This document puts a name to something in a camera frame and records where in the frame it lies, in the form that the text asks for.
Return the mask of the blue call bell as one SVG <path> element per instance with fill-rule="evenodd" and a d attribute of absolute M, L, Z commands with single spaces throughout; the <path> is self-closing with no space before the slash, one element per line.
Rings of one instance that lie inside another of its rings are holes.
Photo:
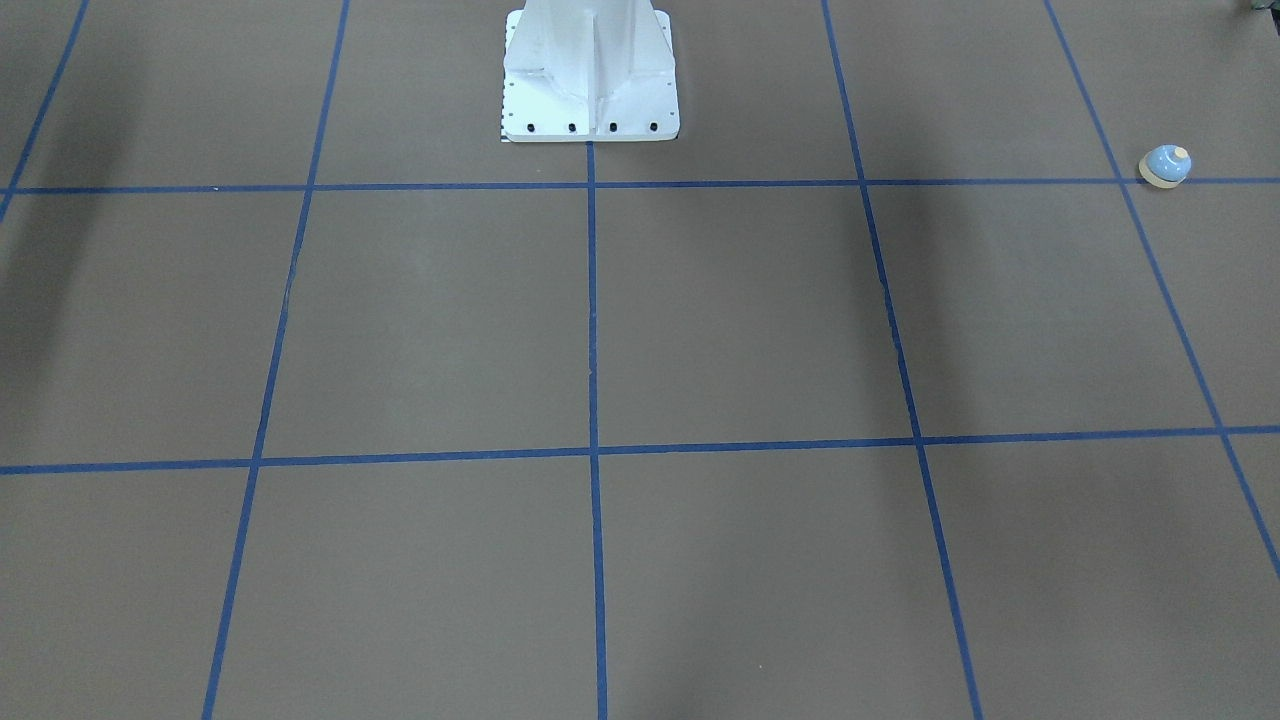
<path fill-rule="evenodd" d="M 1181 184 L 1193 168 L 1190 152 L 1178 145 L 1165 143 L 1149 150 L 1138 163 L 1142 179 L 1160 190 Z"/>

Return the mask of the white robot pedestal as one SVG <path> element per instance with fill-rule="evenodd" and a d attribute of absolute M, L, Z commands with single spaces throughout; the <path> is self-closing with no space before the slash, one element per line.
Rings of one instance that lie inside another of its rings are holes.
<path fill-rule="evenodd" d="M 650 1 L 526 1 L 504 29 L 502 141 L 678 137 L 672 20 Z"/>

